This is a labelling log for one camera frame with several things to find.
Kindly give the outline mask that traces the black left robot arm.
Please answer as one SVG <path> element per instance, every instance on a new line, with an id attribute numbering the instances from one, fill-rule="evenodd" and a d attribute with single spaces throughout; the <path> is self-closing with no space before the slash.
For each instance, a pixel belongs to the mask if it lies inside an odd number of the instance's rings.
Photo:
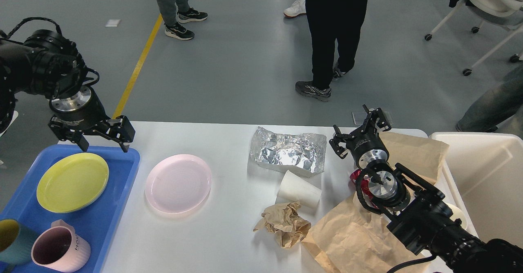
<path id="1" fill-rule="evenodd" d="M 133 142 L 135 129 L 125 115 L 110 118 L 93 85 L 99 73 L 89 68 L 75 42 L 55 31 L 40 29 L 24 42 L 11 37 L 25 23 L 25 18 L 0 40 L 0 118 L 1 131 L 13 120 L 15 94 L 26 92 L 44 96 L 54 113 L 49 128 L 60 141 L 71 141 L 88 150 L 86 135 L 97 135 L 115 141 L 124 152 Z"/>

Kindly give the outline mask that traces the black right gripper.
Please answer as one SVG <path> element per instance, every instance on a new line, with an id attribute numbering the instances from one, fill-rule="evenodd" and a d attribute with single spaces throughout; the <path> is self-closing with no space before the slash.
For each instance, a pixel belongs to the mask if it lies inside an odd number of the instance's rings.
<path id="1" fill-rule="evenodd" d="M 355 166 L 361 170 L 376 160 L 388 161 L 389 151 L 381 140 L 379 132 L 392 129 L 390 122 L 381 108 L 370 109 L 362 105 L 367 113 L 364 122 L 355 131 L 342 133 L 337 125 L 333 125 L 334 134 L 329 144 L 340 159 L 352 155 Z"/>

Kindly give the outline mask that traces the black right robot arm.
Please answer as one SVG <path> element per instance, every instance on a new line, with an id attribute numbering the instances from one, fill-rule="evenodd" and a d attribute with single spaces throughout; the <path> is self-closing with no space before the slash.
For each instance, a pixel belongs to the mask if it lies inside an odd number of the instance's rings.
<path id="1" fill-rule="evenodd" d="M 396 265 L 390 272 L 439 257 L 454 273 L 521 273 L 520 247 L 499 238 L 481 241 L 462 228 L 460 219 L 450 219 L 452 211 L 443 202 L 442 191 L 400 163 L 390 166 L 379 132 L 391 126 L 381 108 L 364 110 L 364 122 L 351 133 L 334 125 L 329 144 L 339 158 L 351 154 L 360 170 L 355 192 L 362 207 L 385 215 L 390 220 L 387 229 L 407 250 L 431 254 Z"/>

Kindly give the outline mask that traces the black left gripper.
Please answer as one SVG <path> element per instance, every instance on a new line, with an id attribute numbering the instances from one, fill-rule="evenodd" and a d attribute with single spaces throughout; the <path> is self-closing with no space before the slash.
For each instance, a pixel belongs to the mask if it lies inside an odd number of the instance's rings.
<path id="1" fill-rule="evenodd" d="M 47 126 L 60 141 L 70 141 L 86 152 L 89 143 L 84 134 L 96 133 L 119 144 L 127 153 L 136 135 L 128 117 L 120 115 L 110 119 L 97 94 L 90 86 L 82 86 L 77 94 L 69 98 L 50 101 L 54 116 Z"/>

